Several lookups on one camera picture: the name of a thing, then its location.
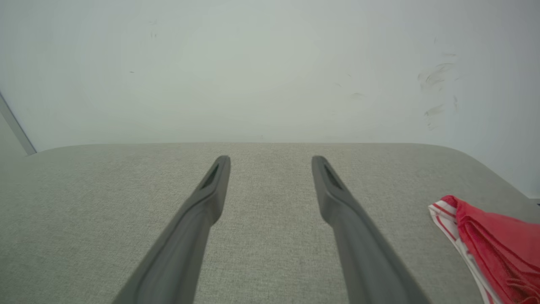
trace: red and white striped fabric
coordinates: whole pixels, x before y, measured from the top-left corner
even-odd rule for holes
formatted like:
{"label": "red and white striped fabric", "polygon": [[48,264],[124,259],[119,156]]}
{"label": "red and white striped fabric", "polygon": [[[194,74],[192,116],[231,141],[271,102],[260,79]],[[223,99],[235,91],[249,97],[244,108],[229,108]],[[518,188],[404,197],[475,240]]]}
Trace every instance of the red and white striped fabric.
{"label": "red and white striped fabric", "polygon": [[469,253],[469,249],[467,249],[467,246],[460,239],[460,235],[457,231],[457,209],[445,201],[438,201],[428,208],[435,224],[443,231],[454,247],[456,247],[457,251],[461,254],[461,257],[465,260],[465,263],[471,270],[472,276],[480,289],[480,294],[482,295],[484,303],[502,304],[501,300],[478,268],[474,257]]}

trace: fabric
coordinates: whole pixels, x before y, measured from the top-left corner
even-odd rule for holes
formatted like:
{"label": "fabric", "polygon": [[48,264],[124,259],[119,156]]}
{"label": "fabric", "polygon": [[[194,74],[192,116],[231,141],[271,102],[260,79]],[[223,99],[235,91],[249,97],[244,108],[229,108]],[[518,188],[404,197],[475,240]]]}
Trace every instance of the fabric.
{"label": "fabric", "polygon": [[540,225],[486,213],[454,196],[457,228],[504,303],[540,303]]}
{"label": "fabric", "polygon": [[482,271],[479,269],[474,257],[471,255],[467,245],[465,245],[460,238],[460,234],[457,230],[456,211],[457,209],[452,205],[446,203],[444,200],[440,200],[428,207],[429,213],[433,218],[433,222],[441,229],[446,237],[452,242],[454,247],[460,253],[461,257],[469,267],[472,273],[482,300],[485,304],[501,304],[499,297],[493,291],[491,285],[487,282]]}
{"label": "fabric", "polygon": [[422,144],[96,144],[39,152],[0,174],[0,303],[110,303],[219,155],[224,211],[195,303],[347,303],[311,157],[325,156],[432,303],[480,303],[427,214],[453,193],[527,222],[540,208],[466,154]]}

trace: red cloth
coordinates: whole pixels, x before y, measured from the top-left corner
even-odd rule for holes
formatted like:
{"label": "red cloth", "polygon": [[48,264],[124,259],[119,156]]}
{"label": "red cloth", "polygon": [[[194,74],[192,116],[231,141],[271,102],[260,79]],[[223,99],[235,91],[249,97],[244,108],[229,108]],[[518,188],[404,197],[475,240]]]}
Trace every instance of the red cloth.
{"label": "red cloth", "polygon": [[484,212],[452,195],[457,229],[504,303],[540,304],[540,225]]}

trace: gray fabric surface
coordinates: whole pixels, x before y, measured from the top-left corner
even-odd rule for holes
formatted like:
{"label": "gray fabric surface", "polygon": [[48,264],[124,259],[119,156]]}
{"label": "gray fabric surface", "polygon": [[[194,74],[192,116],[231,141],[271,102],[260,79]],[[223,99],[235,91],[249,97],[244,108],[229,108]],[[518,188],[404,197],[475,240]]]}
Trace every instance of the gray fabric surface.
{"label": "gray fabric surface", "polygon": [[0,302],[109,303],[214,159],[232,160],[196,303],[346,303],[311,156],[331,162],[433,303],[481,303],[427,205],[454,194],[529,222],[484,165],[420,144],[136,144],[44,151],[0,176]]}

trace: gray metal strip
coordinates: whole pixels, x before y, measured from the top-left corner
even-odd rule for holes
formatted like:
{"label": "gray metal strip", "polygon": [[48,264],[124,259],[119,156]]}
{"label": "gray metal strip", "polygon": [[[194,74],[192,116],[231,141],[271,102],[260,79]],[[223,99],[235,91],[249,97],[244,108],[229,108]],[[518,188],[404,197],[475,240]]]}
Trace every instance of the gray metal strip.
{"label": "gray metal strip", "polygon": [[11,128],[11,131],[15,134],[17,139],[19,140],[19,143],[24,148],[24,151],[26,151],[26,154],[32,155],[36,153],[36,150],[32,146],[32,143],[24,133],[23,129],[21,128],[21,125],[19,125],[19,122],[17,119],[15,119],[15,116],[13,116],[13,113],[9,109],[8,103],[6,103],[4,97],[2,96],[2,93],[0,92],[0,113],[5,118],[5,121],[7,121],[9,127]]}

